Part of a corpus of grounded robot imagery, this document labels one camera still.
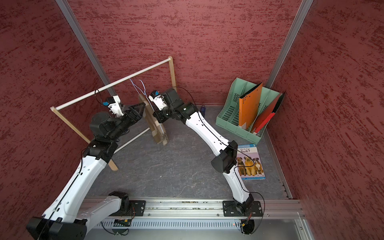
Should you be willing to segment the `light blue wire hanger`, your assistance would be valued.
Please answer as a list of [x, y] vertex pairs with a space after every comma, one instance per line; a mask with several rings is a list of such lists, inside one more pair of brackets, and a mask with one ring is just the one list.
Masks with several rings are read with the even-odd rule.
[[139, 79], [139, 82], [142, 84], [142, 88], [140, 88], [138, 85], [136, 85], [134, 83], [134, 81], [132, 80], [132, 78], [130, 78], [130, 82], [133, 85], [133, 87], [136, 90], [136, 92], [138, 94], [142, 94], [146, 98], [146, 100], [149, 102], [149, 105], [152, 108], [152, 110], [155, 111], [153, 105], [151, 104], [151, 101], [148, 98], [148, 95], [147, 95], [147, 92], [146, 92], [146, 86], [145, 86], [144, 82], [141, 79]]

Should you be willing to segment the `beige plaid scarf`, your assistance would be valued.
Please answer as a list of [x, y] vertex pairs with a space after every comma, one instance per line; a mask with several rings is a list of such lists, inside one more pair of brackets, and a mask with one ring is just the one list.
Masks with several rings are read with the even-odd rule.
[[146, 99], [143, 94], [139, 94], [140, 102], [145, 103], [145, 120], [147, 121], [151, 130], [152, 136], [157, 144], [163, 144], [164, 146], [169, 142], [166, 129], [163, 124], [160, 124], [158, 120], [153, 116], [154, 110], [152, 105]]

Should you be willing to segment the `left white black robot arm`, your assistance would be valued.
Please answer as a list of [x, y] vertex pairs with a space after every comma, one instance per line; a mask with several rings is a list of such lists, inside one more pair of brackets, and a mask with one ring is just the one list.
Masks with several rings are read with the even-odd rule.
[[73, 176], [41, 217], [29, 220], [26, 229], [35, 240], [83, 240], [89, 230], [113, 214], [130, 214], [126, 193], [114, 191], [96, 206], [80, 214], [79, 209], [98, 175], [110, 163], [118, 140], [129, 132], [145, 111], [145, 103], [129, 106], [119, 117], [99, 112], [92, 117], [94, 139], [82, 154]]

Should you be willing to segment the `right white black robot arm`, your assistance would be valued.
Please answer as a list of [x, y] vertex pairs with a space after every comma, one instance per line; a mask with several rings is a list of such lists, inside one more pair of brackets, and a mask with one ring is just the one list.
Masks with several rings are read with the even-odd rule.
[[231, 188], [235, 207], [241, 215], [245, 215], [254, 203], [253, 195], [246, 188], [239, 174], [237, 153], [238, 144], [221, 136], [203, 117], [194, 103], [184, 103], [173, 88], [160, 93], [152, 91], [149, 100], [158, 108], [154, 117], [163, 123], [168, 119], [182, 122], [197, 133], [210, 147], [215, 155], [211, 161], [213, 168], [223, 174]]

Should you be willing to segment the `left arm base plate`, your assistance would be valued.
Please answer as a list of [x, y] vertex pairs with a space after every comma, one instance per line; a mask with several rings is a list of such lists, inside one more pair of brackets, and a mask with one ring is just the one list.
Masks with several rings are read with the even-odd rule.
[[146, 201], [133, 200], [124, 202], [118, 212], [117, 216], [142, 217], [146, 208]]

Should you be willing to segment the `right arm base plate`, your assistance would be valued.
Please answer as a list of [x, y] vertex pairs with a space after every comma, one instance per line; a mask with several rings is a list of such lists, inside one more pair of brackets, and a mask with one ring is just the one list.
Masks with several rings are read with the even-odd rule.
[[259, 201], [253, 201], [249, 208], [240, 207], [235, 201], [223, 201], [223, 213], [225, 217], [261, 217], [263, 209]]

